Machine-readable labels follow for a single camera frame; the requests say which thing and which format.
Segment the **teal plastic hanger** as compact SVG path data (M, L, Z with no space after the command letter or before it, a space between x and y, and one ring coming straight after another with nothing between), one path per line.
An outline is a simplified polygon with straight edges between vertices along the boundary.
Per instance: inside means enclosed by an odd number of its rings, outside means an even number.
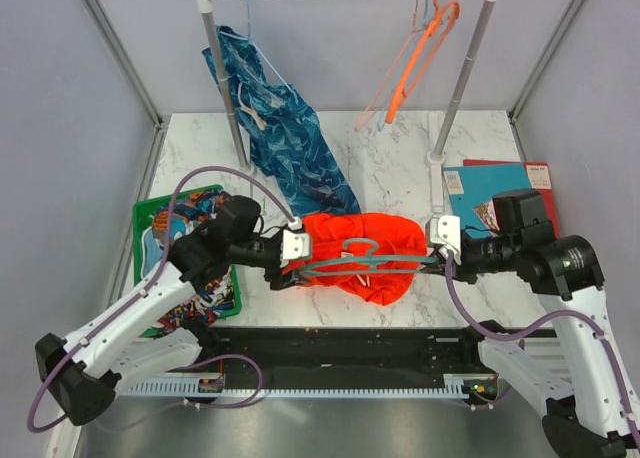
M427 265L438 266L436 256L378 254L379 243L368 238L350 238L342 243L342 251L351 245L363 245L364 253L314 261L297 269L306 277L333 277L348 275L417 274Z

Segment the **orange shorts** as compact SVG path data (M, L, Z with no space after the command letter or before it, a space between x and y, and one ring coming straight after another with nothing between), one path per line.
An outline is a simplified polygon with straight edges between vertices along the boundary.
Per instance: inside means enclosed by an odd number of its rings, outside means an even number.
M306 286L337 287L366 302L387 306L410 288L429 260L421 226L396 215L313 214L303 219L312 240L309 259L291 262Z

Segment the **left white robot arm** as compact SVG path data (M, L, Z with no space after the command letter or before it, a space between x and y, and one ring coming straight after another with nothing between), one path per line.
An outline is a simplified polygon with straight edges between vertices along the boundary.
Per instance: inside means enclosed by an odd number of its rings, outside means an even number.
M215 367L218 345L188 329L146 344L137 340L233 265L263 269L273 290L293 286L296 277L286 268L310 258L312 239L298 218L264 237L255 230L260 217L256 201L231 197L214 218L166 246L151 272L98 317L64 337L45 334L35 344L42 381L36 396L50 394L64 418L82 426L104 413L120 393L159 373Z

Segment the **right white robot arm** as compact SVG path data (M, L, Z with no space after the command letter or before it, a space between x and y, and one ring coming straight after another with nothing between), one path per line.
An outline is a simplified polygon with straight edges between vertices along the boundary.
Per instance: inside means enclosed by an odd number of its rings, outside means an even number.
M558 238L543 198L534 189L492 199L499 229L471 238L459 217L435 214L426 230L432 274L445 277L453 304L473 337L458 346L467 370L485 367L503 378L541 419L559 457L624 457L639 448L639 395L622 363L609 320L605 279L591 244L577 235ZM455 285L485 274L515 273L537 296L545 314L513 333L476 321ZM522 348L551 324L569 378L556 378Z

